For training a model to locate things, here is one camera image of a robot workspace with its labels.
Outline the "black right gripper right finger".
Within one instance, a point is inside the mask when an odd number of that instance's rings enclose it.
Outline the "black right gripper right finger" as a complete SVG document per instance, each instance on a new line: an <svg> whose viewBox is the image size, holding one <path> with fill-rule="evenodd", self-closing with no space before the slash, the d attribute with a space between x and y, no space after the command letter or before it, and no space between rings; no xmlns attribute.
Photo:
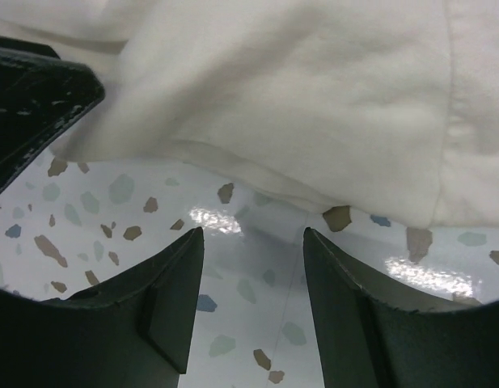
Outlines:
<svg viewBox="0 0 499 388"><path fill-rule="evenodd" d="M423 293L310 228L303 256L325 386L499 387L499 300Z"/></svg>

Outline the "cream white t shirt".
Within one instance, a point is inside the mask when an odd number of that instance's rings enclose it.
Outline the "cream white t shirt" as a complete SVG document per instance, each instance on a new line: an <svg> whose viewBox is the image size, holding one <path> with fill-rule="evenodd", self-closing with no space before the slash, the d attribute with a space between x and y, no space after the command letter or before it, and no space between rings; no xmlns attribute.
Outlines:
<svg viewBox="0 0 499 388"><path fill-rule="evenodd" d="M499 1L0 1L108 86L54 146L178 158L322 213L499 227Z"/></svg>

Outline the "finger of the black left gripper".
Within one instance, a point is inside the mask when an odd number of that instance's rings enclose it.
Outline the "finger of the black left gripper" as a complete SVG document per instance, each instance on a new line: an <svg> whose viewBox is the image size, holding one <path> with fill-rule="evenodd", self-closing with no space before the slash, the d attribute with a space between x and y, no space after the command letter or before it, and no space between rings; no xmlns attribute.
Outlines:
<svg viewBox="0 0 499 388"><path fill-rule="evenodd" d="M88 66L0 36L0 194L104 96Z"/></svg>

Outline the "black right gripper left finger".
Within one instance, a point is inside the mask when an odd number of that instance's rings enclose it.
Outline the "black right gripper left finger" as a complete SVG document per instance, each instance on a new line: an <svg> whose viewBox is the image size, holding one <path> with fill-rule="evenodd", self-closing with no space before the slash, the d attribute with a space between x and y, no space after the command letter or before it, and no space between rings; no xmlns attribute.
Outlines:
<svg viewBox="0 0 499 388"><path fill-rule="evenodd" d="M203 259L203 231L195 228L65 300L0 289L0 387L177 386Z"/></svg>

